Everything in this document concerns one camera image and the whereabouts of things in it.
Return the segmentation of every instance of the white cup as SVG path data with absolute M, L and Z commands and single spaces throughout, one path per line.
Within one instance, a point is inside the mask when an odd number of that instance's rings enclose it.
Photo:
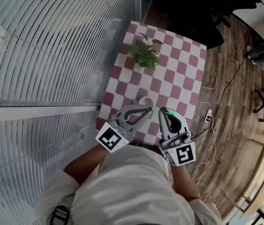
M 146 106 L 149 106 L 151 107 L 152 109 L 155 107 L 155 102 L 153 99 L 151 99 L 150 97 L 142 97 L 138 104 L 141 104 L 141 105 L 146 105 Z

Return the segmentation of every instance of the wooden floor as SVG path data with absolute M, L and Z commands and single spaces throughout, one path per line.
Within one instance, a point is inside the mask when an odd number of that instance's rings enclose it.
M 219 104 L 223 90 L 242 63 L 246 46 L 252 45 L 254 35 L 242 23 L 228 18 L 231 28 L 223 26 L 224 44 L 216 47 L 212 61 L 217 75 L 215 89 L 201 88 L 199 100 L 209 102 L 213 114 Z M 167 17 L 152 4 L 145 23 L 166 29 Z M 212 88 L 215 76 L 211 66 L 211 51 L 207 51 L 202 86 Z M 245 190 L 262 158 L 263 148 L 251 139 L 264 143 L 264 122 L 259 122 L 263 112 L 254 114 L 254 108 L 261 105 L 254 89 L 264 88 L 264 65 L 253 65 L 246 59 L 235 79 L 226 89 L 223 101 L 214 119 L 216 156 L 210 169 L 197 181 L 204 202 L 217 205 L 224 217 L 231 209 L 231 203 L 223 192 L 237 201 Z M 199 134 L 208 127 L 204 116 L 208 104 L 197 105 L 191 132 Z M 214 155 L 214 138 L 211 129 L 195 139 L 197 160 L 187 167 L 193 179 L 201 175 L 211 164 Z

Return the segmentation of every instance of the potted plant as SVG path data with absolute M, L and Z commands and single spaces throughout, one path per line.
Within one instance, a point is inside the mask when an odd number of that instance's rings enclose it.
M 153 49 L 153 44 L 163 44 L 163 42 L 152 39 L 152 42 L 149 43 L 148 37 L 140 33 L 147 43 L 143 41 L 136 40 L 135 44 L 128 45 L 127 50 L 131 54 L 135 63 L 138 63 L 140 67 L 155 69 L 157 63 L 159 62 L 158 52 Z

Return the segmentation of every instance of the pink and white checkered pattern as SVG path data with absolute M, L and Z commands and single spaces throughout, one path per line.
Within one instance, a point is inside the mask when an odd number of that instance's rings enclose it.
M 138 33 L 149 39 L 158 39 L 164 44 L 155 44 L 160 53 L 156 71 L 135 64 L 125 49 L 136 39 L 143 40 Z M 156 104 L 155 112 L 135 135 L 139 142 L 158 145 L 161 139 L 157 111 L 165 106 L 183 115 L 191 126 L 203 71 L 206 46 L 150 25 L 132 21 L 117 56 L 107 90 L 103 99 L 96 128 L 100 130 L 105 121 L 125 105 L 137 104 L 144 96 L 151 97 Z

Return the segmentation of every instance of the window blinds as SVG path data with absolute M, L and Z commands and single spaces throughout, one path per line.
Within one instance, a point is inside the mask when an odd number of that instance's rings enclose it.
M 0 224 L 33 224 L 57 169 L 96 144 L 99 111 L 0 122 Z
M 0 106 L 103 98 L 133 0 L 0 0 Z
M 0 109 L 100 105 L 133 15 L 133 0 L 0 0 Z M 95 145 L 97 116 L 0 122 L 0 225 L 38 224 L 41 190 Z

